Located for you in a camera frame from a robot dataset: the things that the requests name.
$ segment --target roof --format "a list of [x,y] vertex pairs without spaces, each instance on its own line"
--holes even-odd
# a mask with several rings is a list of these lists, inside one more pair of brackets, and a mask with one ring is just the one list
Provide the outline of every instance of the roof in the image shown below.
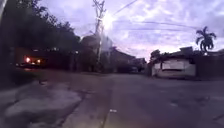
[[196,56],[202,56],[203,53],[200,51],[194,51],[190,53],[183,53],[181,51],[174,52],[174,53],[166,53],[161,55],[160,57],[156,58],[155,60],[151,61],[151,64],[155,64],[161,61],[166,61],[168,59],[187,59],[192,60],[195,59]]

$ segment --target wall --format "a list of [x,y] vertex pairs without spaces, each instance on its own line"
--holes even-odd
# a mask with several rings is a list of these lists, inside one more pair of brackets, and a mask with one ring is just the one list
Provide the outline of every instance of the wall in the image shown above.
[[199,78],[224,77],[224,58],[222,56],[200,56],[195,58],[196,74]]
[[152,75],[160,77],[186,77],[196,76],[196,68],[194,64],[190,64],[185,59],[170,59],[162,63],[162,69],[160,64],[157,63],[152,67]]

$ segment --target bush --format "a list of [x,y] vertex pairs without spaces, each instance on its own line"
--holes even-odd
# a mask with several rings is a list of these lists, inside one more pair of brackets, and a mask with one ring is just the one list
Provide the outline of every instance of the bush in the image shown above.
[[37,79],[38,76],[32,72],[23,69],[14,69],[11,71],[11,80],[15,85],[23,85]]

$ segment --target light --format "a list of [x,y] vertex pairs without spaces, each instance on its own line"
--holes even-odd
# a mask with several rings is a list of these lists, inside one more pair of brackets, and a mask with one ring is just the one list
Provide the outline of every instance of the light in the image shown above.
[[104,28],[105,29],[112,28],[113,21],[114,21],[114,18],[108,12],[106,12],[105,16],[102,19]]
[[31,59],[29,57],[26,58],[26,62],[29,63]]
[[41,60],[37,60],[37,63],[39,63],[39,64],[40,64],[40,63],[41,63]]

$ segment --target cloud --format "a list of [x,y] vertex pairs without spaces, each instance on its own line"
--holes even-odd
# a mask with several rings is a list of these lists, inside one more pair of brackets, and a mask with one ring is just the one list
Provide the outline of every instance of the cloud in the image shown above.
[[[138,0],[133,5],[113,15],[132,0],[107,0],[106,8],[113,18],[113,28],[106,33],[114,45],[122,51],[138,57],[149,57],[151,51],[177,51],[179,47],[195,45],[195,29],[173,26],[159,22],[194,26],[198,29],[209,27],[218,39],[215,49],[224,47],[224,1],[221,0]],[[42,4],[62,21],[70,21],[79,35],[94,31],[95,11],[92,0],[43,0]]]

